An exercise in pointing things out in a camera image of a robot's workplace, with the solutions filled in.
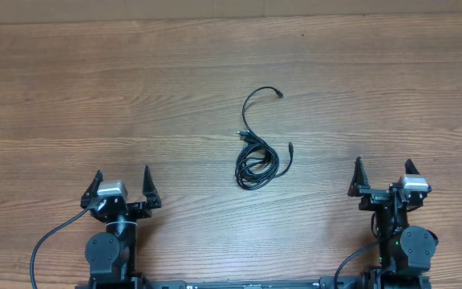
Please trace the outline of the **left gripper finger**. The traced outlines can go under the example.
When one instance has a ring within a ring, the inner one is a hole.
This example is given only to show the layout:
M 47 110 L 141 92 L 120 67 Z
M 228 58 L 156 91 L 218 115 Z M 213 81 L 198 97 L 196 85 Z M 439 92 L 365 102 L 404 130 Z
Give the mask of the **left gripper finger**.
M 144 166 L 142 194 L 146 197 L 148 208 L 161 207 L 160 195 L 153 183 L 151 171 L 148 165 Z
M 81 200 L 90 201 L 93 197 L 96 197 L 99 185 L 102 181 L 103 181 L 103 172 L 101 170 L 98 170 L 91 184 L 88 186 L 87 190 L 83 193 Z

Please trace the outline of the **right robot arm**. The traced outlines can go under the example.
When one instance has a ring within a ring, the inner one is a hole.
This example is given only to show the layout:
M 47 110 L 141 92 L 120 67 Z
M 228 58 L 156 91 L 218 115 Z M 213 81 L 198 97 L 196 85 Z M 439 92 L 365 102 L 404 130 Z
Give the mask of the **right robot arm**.
M 357 250 L 340 265 L 379 248 L 379 265 L 369 267 L 348 285 L 349 288 L 429 288 L 424 273 L 431 269 L 431 259 L 439 244 L 438 237 L 421 226 L 411 226 L 407 214 L 424 205 L 432 191 L 426 178 L 412 160 L 404 164 L 405 174 L 386 189 L 373 189 L 368 181 L 363 159 L 355 160 L 355 171 L 347 195 L 360 199 L 359 209 L 371 211 L 371 232 L 375 241 Z

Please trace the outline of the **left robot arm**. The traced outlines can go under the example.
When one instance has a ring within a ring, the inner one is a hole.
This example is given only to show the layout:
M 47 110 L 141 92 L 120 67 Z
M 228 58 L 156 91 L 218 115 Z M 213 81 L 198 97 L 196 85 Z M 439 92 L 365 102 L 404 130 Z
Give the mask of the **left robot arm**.
M 105 181 L 99 170 L 80 200 L 80 206 L 105 225 L 85 246 L 90 267 L 89 288 L 150 288 L 144 274 L 136 270 L 138 223 L 161 207 L 150 168 L 144 167 L 144 201 L 129 202 L 121 180 Z

